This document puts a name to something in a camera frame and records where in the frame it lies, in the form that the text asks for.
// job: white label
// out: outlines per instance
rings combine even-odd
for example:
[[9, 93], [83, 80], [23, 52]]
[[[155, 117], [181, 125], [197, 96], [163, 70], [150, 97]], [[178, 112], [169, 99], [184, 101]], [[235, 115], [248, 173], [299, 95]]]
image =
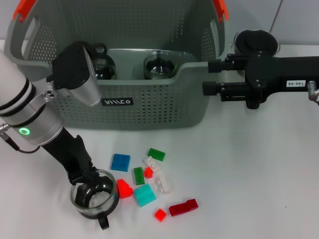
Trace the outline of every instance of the white label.
[[305, 87], [306, 81], [287, 81], [286, 87]]

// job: small glass jar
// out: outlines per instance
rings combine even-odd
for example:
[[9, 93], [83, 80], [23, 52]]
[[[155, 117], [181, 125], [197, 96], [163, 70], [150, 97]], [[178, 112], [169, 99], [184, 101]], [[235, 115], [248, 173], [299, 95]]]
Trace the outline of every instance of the small glass jar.
[[101, 169], [97, 172], [100, 176], [96, 180], [71, 187], [70, 200], [81, 215], [98, 219], [101, 228], [107, 229], [107, 216], [116, 208], [119, 194], [113, 175]]
[[177, 64], [168, 52], [156, 51], [145, 58], [144, 78], [146, 80], [162, 80], [173, 78], [177, 73]]
[[117, 73], [113, 59], [107, 54], [108, 50], [103, 43], [92, 45], [95, 58], [92, 59], [97, 80], [116, 80]]

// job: white wall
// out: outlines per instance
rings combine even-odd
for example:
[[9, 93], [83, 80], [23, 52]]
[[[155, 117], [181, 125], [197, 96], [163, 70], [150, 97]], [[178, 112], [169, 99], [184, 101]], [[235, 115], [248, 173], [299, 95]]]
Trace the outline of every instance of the white wall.
[[319, 0], [283, 0], [272, 33], [281, 44], [319, 44]]
[[20, 0], [0, 0], [0, 39], [5, 39], [6, 31]]
[[270, 31], [280, 0], [225, 0], [231, 24], [231, 36], [243, 29]]
[[[280, 0], [225, 0], [231, 20], [231, 36], [242, 29], [270, 30]], [[0, 0], [0, 39], [6, 31], [19, 0]]]

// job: black jar lid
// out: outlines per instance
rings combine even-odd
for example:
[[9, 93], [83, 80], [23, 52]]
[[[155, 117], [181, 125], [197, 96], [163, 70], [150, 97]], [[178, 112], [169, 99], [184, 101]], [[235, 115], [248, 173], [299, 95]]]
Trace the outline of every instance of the black jar lid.
[[238, 33], [235, 37], [235, 46], [242, 54], [262, 51], [274, 56], [279, 50], [277, 39], [263, 30], [245, 30]]

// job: toy building block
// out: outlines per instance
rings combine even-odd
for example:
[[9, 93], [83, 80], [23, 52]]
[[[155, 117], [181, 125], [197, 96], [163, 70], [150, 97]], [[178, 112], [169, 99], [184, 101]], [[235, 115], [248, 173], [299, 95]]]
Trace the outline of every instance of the toy building block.
[[111, 170], [127, 172], [131, 157], [129, 155], [114, 154]]
[[158, 151], [156, 149], [150, 148], [149, 153], [148, 153], [148, 157], [149, 156], [163, 162], [164, 157], [165, 157], [165, 153]]
[[136, 185], [145, 184], [142, 167], [134, 169], [134, 177], [135, 177]]
[[145, 185], [135, 189], [134, 195], [135, 195], [136, 200], [139, 203], [140, 207], [143, 207], [146, 204], [148, 204], [156, 199], [156, 196], [155, 196], [154, 192], [152, 191], [149, 184], [145, 184]]
[[153, 172], [156, 172], [160, 169], [151, 156], [145, 159], [145, 163], [152, 169]]
[[168, 210], [171, 216], [174, 217], [183, 213], [188, 213], [196, 208], [198, 208], [198, 204], [195, 199], [192, 199], [188, 200], [186, 203], [170, 206]]
[[133, 189], [123, 180], [117, 181], [120, 198], [127, 198], [133, 194]]
[[164, 193], [164, 194], [170, 193], [170, 189], [169, 189], [168, 183], [167, 183], [167, 181], [166, 181], [166, 179], [164, 178], [163, 175], [160, 175], [156, 179], [156, 184], [159, 187], [159, 190], [160, 190], [161, 193]]
[[162, 222], [166, 217], [166, 212], [164, 212], [162, 209], [158, 209], [158, 211], [155, 213], [154, 217]]
[[146, 178], [152, 178], [153, 177], [153, 171], [151, 170], [150, 167], [147, 167], [144, 171], [144, 176]]

